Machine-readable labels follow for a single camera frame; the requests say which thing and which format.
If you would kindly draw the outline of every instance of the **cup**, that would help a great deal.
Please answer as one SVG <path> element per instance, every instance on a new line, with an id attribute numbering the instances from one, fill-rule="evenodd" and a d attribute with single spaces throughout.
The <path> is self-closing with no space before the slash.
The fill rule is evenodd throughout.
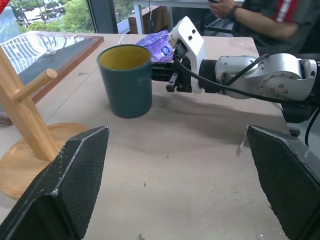
<path id="1" fill-rule="evenodd" d="M 121 118 L 146 114 L 152 105 L 150 52 L 138 45 L 118 45 L 98 56 L 111 109 Z"/>

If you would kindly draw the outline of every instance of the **purple plastic bag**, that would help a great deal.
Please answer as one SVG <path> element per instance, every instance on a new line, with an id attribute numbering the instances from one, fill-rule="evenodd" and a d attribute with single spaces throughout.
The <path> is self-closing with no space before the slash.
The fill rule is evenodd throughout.
<path id="1" fill-rule="evenodd" d="M 151 53 L 152 62 L 166 62 L 172 61 L 173 53 L 167 37 L 169 32 L 163 30 L 157 33 L 149 34 L 136 44 L 148 49 Z"/>

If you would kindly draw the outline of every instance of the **round wooden base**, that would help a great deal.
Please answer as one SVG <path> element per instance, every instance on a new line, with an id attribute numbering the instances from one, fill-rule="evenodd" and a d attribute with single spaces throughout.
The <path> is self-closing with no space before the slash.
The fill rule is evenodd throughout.
<path id="1" fill-rule="evenodd" d="M 87 131 L 77 123 L 59 123 L 48 126 L 60 149 L 71 137 Z M 0 188 L 9 197 L 18 200 L 32 180 L 49 164 L 36 157 L 22 138 L 14 144 L 0 161 Z"/>

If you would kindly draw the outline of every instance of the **wooden mug stand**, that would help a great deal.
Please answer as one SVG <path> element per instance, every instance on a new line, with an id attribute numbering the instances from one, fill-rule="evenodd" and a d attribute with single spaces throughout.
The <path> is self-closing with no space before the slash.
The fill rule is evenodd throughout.
<path id="1" fill-rule="evenodd" d="M 41 118 L 30 94 L 56 77 L 57 73 L 48 69 L 24 86 L 0 47 L 0 106 L 23 137 L 0 160 L 0 188 L 15 200 L 55 159 L 69 138 L 88 130 L 77 123 L 47 126 Z"/>

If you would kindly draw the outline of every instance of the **person's arm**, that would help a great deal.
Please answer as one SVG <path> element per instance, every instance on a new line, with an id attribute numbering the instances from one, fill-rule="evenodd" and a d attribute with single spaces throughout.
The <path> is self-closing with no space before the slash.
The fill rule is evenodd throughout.
<path id="1" fill-rule="evenodd" d="M 236 5 L 234 0 L 220 0 L 220 3 L 211 3 L 212 13 L 226 18 L 233 7 Z M 234 12 L 235 19 L 249 29 L 275 39 L 286 40 L 291 38 L 298 30 L 296 22 L 278 22 L 261 13 L 237 8 Z"/>
<path id="2" fill-rule="evenodd" d="M 235 19 L 247 28 L 274 39 L 287 40 L 298 30 L 296 22 L 277 22 L 261 13 L 237 8 L 234 13 Z"/>

